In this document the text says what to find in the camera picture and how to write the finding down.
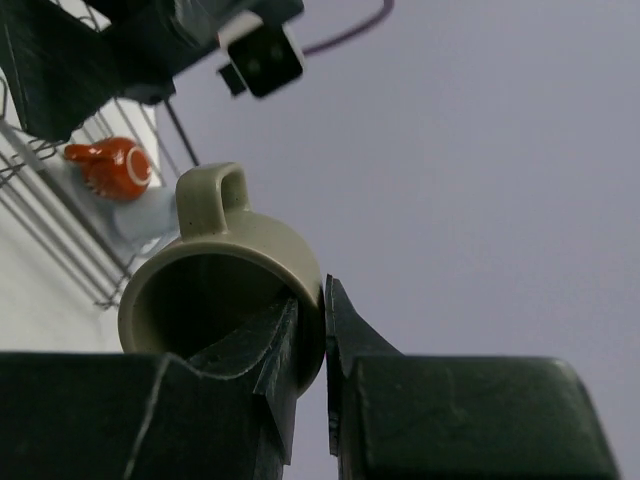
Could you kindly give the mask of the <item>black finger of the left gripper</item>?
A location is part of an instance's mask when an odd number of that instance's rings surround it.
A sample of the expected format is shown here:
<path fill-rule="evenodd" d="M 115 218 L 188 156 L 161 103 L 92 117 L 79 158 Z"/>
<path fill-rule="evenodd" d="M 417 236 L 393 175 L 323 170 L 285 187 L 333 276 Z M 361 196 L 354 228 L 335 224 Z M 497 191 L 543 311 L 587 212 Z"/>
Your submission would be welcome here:
<path fill-rule="evenodd" d="M 122 82 L 101 34 L 50 1 L 1 3 L 1 70 L 20 125 L 67 140 Z"/>

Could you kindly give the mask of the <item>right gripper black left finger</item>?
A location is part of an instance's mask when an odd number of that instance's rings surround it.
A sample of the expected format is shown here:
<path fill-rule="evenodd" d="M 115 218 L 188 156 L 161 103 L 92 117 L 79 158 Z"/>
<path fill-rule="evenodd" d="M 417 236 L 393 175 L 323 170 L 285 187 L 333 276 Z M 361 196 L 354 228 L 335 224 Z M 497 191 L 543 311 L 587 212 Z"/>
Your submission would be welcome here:
<path fill-rule="evenodd" d="M 189 359 L 5 352 L 5 479 L 278 479 L 291 460 L 298 304 Z"/>

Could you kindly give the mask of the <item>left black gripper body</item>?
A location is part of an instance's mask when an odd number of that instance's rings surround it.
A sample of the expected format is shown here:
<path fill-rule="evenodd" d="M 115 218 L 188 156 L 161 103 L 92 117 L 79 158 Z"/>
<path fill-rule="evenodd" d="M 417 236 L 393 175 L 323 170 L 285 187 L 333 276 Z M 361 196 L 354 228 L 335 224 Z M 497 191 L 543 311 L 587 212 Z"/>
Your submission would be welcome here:
<path fill-rule="evenodd" d="M 156 103 L 174 92 L 173 78 L 220 49 L 218 31 L 241 12 L 269 24 L 286 23 L 304 12 L 301 1 L 101 1 L 111 21 L 103 38 L 134 60 L 123 75 L 124 95 Z"/>

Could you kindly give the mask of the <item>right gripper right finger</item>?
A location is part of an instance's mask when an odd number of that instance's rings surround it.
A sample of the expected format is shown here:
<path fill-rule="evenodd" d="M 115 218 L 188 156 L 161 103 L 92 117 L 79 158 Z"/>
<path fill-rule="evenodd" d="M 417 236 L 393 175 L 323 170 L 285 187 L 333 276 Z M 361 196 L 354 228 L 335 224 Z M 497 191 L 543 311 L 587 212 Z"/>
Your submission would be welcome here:
<path fill-rule="evenodd" d="M 330 451 L 342 479 L 616 479 L 573 367 L 542 356 L 397 350 L 325 287 Z"/>

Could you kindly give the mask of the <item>orange black patterned cup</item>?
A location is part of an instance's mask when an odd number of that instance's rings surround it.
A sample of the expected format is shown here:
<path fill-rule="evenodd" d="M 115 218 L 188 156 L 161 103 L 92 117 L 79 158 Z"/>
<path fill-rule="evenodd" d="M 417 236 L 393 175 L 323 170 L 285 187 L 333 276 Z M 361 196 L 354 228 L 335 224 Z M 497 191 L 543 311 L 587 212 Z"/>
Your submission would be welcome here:
<path fill-rule="evenodd" d="M 141 197 L 151 183 L 150 157 L 142 146 L 126 137 L 68 144 L 63 155 L 79 168 L 85 186 L 101 198 L 131 202 Z"/>

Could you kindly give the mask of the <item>small grey espresso cup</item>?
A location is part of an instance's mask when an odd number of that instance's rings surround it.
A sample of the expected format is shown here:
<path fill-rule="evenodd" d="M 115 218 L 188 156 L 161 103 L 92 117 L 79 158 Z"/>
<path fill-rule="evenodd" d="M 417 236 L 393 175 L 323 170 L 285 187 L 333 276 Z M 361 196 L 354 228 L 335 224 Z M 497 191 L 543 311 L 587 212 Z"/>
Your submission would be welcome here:
<path fill-rule="evenodd" d="M 297 386 L 313 383 L 324 351 L 318 261 L 290 226 L 252 210 L 238 163 L 195 167 L 175 189 L 179 236 L 133 274 L 118 309 L 126 353 L 195 355 L 280 296 L 298 302 Z"/>

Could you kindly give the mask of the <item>light blue ceramic mug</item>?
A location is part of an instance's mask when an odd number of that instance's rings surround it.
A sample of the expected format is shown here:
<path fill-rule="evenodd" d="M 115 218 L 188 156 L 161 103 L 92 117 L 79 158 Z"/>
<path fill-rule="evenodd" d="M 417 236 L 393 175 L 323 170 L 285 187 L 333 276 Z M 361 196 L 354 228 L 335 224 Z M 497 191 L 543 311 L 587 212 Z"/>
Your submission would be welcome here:
<path fill-rule="evenodd" d="M 153 186 L 136 200 L 95 198 L 103 232 L 122 256 L 149 258 L 178 236 L 175 190 Z"/>

